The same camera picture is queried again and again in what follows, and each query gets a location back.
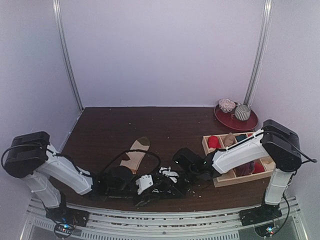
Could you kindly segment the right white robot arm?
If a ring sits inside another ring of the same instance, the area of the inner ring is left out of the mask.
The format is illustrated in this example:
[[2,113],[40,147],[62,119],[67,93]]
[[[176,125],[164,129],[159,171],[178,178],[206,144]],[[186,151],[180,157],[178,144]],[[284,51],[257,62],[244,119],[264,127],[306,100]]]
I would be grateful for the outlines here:
[[296,132],[268,119],[263,127],[240,142],[218,148],[201,158],[189,148],[181,148],[173,157],[183,172],[161,167],[159,173],[177,183],[181,179],[212,181],[230,170],[257,159],[271,158],[275,163],[270,182],[265,190],[264,204],[256,210],[259,220],[268,220],[281,202],[294,172],[302,165],[300,139]]

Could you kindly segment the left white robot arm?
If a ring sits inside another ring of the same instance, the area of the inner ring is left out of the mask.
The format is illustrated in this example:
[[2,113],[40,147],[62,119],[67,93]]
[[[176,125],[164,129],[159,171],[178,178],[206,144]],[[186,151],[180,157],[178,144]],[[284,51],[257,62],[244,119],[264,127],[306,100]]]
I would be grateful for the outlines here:
[[147,137],[140,137],[130,149],[116,156],[122,159],[119,166],[105,166],[99,173],[93,173],[77,166],[70,156],[57,152],[50,144],[50,135],[39,131],[15,137],[3,152],[0,163],[10,176],[24,180],[55,217],[67,222],[72,218],[72,211],[63,204],[63,193],[51,184],[50,177],[93,201],[141,197],[154,186],[151,174],[136,175],[150,145]]

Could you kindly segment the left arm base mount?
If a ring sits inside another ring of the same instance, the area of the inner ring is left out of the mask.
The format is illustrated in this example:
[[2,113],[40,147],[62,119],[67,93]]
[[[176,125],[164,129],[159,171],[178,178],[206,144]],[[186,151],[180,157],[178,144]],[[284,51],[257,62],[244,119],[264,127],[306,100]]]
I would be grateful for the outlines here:
[[58,239],[69,238],[76,227],[86,227],[90,213],[88,211],[67,208],[45,208],[46,218],[54,222],[53,233]]

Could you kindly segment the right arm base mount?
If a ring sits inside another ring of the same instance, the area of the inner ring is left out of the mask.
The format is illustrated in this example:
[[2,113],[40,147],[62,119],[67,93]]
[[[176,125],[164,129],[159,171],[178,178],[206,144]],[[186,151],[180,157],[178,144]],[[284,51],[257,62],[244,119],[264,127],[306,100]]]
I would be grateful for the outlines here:
[[273,205],[261,205],[239,212],[242,226],[254,225],[255,233],[264,238],[270,238],[276,233],[278,227],[275,220],[280,220],[281,216],[279,207]]

